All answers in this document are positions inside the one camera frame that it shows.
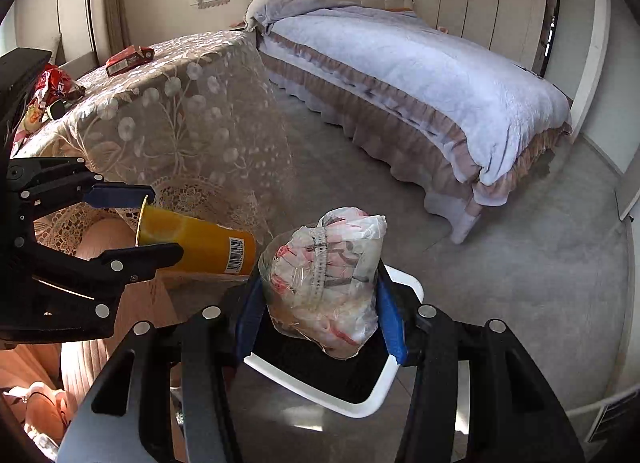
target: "barcode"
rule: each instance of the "barcode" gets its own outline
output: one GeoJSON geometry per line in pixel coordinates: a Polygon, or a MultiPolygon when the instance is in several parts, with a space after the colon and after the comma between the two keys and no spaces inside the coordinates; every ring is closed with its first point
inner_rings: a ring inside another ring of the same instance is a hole
{"type": "Polygon", "coordinates": [[[116,64],[113,64],[112,66],[109,66],[109,73],[110,74],[114,74],[117,73],[118,71],[120,71],[121,69],[125,69],[129,64],[127,63],[127,59],[122,59],[120,61],[118,61],[116,64]]]}
{"type": "Polygon", "coordinates": [[[229,260],[226,262],[225,273],[239,273],[244,261],[244,239],[229,238],[229,260]]]}

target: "plastic bag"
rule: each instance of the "plastic bag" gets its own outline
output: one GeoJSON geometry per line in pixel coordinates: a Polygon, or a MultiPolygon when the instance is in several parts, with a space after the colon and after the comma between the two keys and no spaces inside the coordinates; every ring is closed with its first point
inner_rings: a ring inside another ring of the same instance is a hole
{"type": "Polygon", "coordinates": [[[314,228],[276,237],[258,267],[280,332],[316,342],[336,359],[355,356],[378,328],[376,268],[384,216],[338,208],[314,228]]]}

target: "lace tablecloth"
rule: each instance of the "lace tablecloth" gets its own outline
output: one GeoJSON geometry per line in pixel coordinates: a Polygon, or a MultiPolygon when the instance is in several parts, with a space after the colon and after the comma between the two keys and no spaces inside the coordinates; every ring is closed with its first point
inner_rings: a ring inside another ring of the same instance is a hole
{"type": "MultiPolygon", "coordinates": [[[[289,146],[264,66],[244,32],[179,37],[155,59],[78,83],[86,96],[46,124],[17,156],[82,156],[110,182],[151,185],[156,204],[232,228],[263,244],[292,183],[289,146]]],[[[69,207],[36,223],[40,243],[75,253],[84,231],[136,209],[69,207]]]]}

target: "yellow cup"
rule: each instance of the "yellow cup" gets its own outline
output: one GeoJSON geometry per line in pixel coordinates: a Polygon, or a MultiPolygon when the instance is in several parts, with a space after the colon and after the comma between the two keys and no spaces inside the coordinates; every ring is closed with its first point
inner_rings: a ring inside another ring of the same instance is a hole
{"type": "Polygon", "coordinates": [[[138,220],[137,245],[178,243],[182,259],[167,271],[249,275],[255,261],[255,239],[201,219],[154,207],[145,201],[138,220]]]}

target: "concrete floor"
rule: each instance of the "concrete floor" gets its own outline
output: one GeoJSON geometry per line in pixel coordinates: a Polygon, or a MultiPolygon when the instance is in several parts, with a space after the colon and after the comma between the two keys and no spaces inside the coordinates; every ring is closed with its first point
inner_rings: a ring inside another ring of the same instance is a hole
{"type": "MultiPolygon", "coordinates": [[[[426,302],[456,320],[505,320],[567,409],[602,398],[624,320],[627,244],[613,193],[618,175],[587,143],[545,154],[508,204],[486,209],[465,243],[454,245],[448,222],[422,207],[420,187],[395,180],[386,164],[296,98],[279,90],[276,96],[297,174],[294,223],[316,221],[341,206],[386,215],[383,259],[414,275],[426,302]]],[[[182,314],[210,303],[202,288],[181,290],[176,299],[182,314]]],[[[410,368],[401,368],[382,408],[350,419],[242,366],[230,406],[244,457],[391,462],[413,379],[410,368]]],[[[462,375],[463,416],[465,389],[462,375]]]]}

